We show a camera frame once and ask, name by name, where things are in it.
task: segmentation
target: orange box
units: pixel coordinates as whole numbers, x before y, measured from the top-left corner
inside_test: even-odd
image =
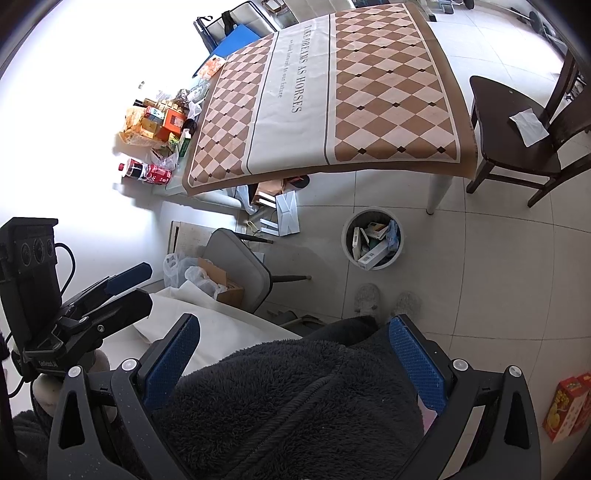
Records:
[[[558,384],[550,410],[542,423],[552,443],[569,436],[587,400],[588,391],[575,377],[562,380]]]
[[[178,136],[181,134],[181,129],[186,119],[187,117],[182,113],[169,108],[166,110],[163,127]]]
[[[591,373],[583,374],[583,375],[579,376],[577,378],[577,380],[579,380],[579,383],[581,385],[583,385],[584,387],[591,389]],[[577,433],[579,430],[581,430],[583,427],[585,427],[585,425],[587,425],[587,421],[589,420],[590,416],[591,416],[591,394],[588,394],[587,400],[585,400],[585,403],[583,404],[583,408],[581,408],[581,412],[579,413],[577,420],[575,420],[574,425],[573,425],[573,429],[570,431],[570,434],[572,435],[573,433]]]

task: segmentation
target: snack package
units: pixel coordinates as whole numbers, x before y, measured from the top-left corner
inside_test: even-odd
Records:
[[[542,426],[552,443],[569,436],[587,399],[588,389],[575,377],[562,380]]]
[[[119,136],[121,140],[128,145],[160,148],[164,145],[164,142],[147,136],[149,135],[149,132],[144,127],[146,126],[146,121],[149,120],[145,119],[144,124],[142,124],[145,113],[146,109],[144,107],[129,107],[125,112],[125,125],[119,132]]]
[[[587,388],[591,389],[591,373],[583,374],[577,377],[579,383]],[[570,431],[570,434],[577,433],[578,431],[582,430],[587,422],[589,421],[589,417],[591,417],[591,394],[587,394],[587,400],[583,404],[583,408],[577,417],[577,420],[574,422],[573,429]]]
[[[217,73],[217,71],[223,67],[226,63],[221,57],[217,55],[212,55],[209,57],[209,60],[205,62],[202,67],[197,72],[197,76],[201,77],[204,80],[211,80],[212,77]]]

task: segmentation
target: tablecloth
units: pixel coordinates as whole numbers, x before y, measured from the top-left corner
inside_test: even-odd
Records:
[[[189,194],[366,168],[472,178],[478,157],[462,92],[413,4],[337,12],[237,51],[195,142]]]

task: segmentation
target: gray chair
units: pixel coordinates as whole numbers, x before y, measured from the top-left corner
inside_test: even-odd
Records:
[[[207,242],[203,258],[225,270],[228,278],[244,288],[241,309],[245,312],[254,313],[257,310],[271,292],[273,283],[311,280],[309,275],[271,275],[242,240],[273,243],[273,240],[219,228]]]

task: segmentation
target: diamond pattern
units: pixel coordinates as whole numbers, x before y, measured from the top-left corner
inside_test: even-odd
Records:
[[[245,174],[242,157],[271,44],[272,38],[257,40],[224,64],[193,157],[191,187]]]
[[[441,79],[404,4],[338,12],[335,25],[337,161],[458,162]]]

